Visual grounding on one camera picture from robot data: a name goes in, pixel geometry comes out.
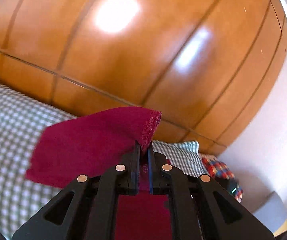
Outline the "dark red knit garment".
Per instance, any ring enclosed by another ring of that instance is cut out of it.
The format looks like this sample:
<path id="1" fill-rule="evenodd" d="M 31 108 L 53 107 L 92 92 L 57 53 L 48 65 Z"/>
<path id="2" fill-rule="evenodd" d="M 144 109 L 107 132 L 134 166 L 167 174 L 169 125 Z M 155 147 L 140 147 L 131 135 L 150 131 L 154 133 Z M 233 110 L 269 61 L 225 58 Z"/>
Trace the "dark red knit garment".
<path id="1" fill-rule="evenodd" d="M 142 107 L 118 107 L 46 128 L 36 144 L 26 178 L 64 188 L 78 175 L 95 177 L 121 162 L 139 143 L 146 150 L 161 113 Z M 139 193 L 120 196 L 116 239 L 171 239 L 168 198 L 149 192 L 148 167 L 140 168 Z"/>

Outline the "multicolour plaid pillow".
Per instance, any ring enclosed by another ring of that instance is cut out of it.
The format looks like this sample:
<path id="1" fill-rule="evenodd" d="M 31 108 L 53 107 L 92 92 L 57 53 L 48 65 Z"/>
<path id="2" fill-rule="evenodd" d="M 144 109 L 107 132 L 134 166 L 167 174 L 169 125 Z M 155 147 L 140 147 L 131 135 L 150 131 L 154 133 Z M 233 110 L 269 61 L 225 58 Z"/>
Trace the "multicolour plaid pillow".
<path id="1" fill-rule="evenodd" d="M 219 161 L 214 155 L 201 155 L 201 161 L 205 166 L 206 170 L 210 174 L 210 176 L 214 179 L 215 177 L 221 178 L 236 178 L 237 177 L 233 174 L 233 172 L 228 168 L 228 166 Z M 242 201 L 242 194 L 243 190 L 241 188 L 241 192 L 237 195 L 232 195 L 237 201 Z"/>

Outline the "grey bed base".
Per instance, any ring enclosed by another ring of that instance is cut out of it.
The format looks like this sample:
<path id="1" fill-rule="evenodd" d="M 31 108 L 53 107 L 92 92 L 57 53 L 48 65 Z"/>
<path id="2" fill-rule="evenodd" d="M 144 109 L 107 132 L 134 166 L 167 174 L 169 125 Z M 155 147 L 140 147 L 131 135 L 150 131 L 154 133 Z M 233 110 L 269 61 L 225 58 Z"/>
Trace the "grey bed base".
<path id="1" fill-rule="evenodd" d="M 276 192 L 271 192 L 252 213 L 274 236 L 287 231 L 287 210 Z"/>

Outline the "green white checkered bedspread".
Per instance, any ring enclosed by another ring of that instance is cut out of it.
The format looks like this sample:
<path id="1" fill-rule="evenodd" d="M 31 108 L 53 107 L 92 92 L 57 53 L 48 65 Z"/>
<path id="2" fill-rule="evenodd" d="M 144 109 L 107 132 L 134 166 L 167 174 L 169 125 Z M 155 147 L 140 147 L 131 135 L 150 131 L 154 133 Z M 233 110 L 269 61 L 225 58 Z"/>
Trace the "green white checkered bedspread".
<path id="1" fill-rule="evenodd" d="M 72 119 L 76 118 L 0 84 L 0 238 L 13 238 L 16 230 L 65 188 L 33 182 L 26 178 L 26 171 L 43 131 Z M 205 172 L 196 141 L 168 144 L 152 139 L 150 146 L 186 175 L 198 177 Z M 148 165 L 148 148 L 140 146 L 139 163 Z"/>

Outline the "wooden panelled wardrobe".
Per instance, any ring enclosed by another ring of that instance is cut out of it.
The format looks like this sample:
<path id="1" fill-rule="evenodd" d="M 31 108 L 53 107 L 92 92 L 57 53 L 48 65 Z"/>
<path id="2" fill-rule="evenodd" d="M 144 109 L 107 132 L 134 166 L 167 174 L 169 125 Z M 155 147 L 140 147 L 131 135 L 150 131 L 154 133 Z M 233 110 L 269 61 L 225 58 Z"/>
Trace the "wooden panelled wardrobe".
<path id="1" fill-rule="evenodd" d="M 155 139 L 220 155 L 287 54 L 280 0 L 0 0 L 0 82 L 82 116 L 160 111 Z"/>

